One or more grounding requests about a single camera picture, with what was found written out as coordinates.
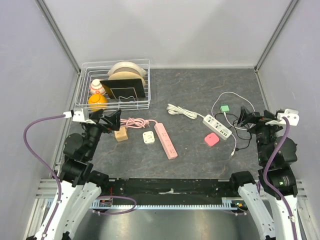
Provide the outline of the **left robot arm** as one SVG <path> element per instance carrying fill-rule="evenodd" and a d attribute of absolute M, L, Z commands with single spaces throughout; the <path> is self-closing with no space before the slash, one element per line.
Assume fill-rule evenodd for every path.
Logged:
<path fill-rule="evenodd" d="M 118 131 L 122 111 L 105 115 L 103 109 L 88 113 L 84 108 L 75 108 L 51 119 L 72 119 L 81 124 L 84 132 L 70 134 L 64 142 L 64 163 L 59 175 L 47 164 L 57 183 L 52 205 L 39 230 L 31 240 L 71 240 L 89 207 L 97 197 L 110 191 L 107 174 L 93 170 L 93 159 L 102 134 Z"/>

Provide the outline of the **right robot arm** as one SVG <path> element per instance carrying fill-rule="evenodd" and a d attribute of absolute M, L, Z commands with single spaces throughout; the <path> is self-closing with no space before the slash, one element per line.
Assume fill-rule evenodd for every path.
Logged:
<path fill-rule="evenodd" d="M 248 171 L 233 173 L 229 191 L 241 197 L 251 214 L 261 240 L 300 240 L 298 187 L 291 164 L 298 160 L 297 144 L 288 137 L 298 125 L 299 112 L 293 109 L 263 114 L 241 107 L 237 125 L 256 137 L 259 181 Z"/>

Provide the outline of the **white square plug adapter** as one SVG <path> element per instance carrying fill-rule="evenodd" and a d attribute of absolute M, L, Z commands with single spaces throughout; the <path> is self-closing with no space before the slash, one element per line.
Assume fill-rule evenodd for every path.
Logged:
<path fill-rule="evenodd" d="M 143 132 L 142 138 L 146 145 L 153 144 L 155 142 L 155 136 L 152 130 Z"/>

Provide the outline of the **pink power strip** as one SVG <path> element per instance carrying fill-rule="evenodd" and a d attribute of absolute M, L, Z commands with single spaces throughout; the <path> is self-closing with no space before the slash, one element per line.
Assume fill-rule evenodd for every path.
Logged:
<path fill-rule="evenodd" d="M 162 123 L 156 123 L 154 125 L 155 132 L 161 142 L 161 145 L 165 151 L 165 154 L 169 160 L 175 159 L 178 154 L 177 151 Z"/>

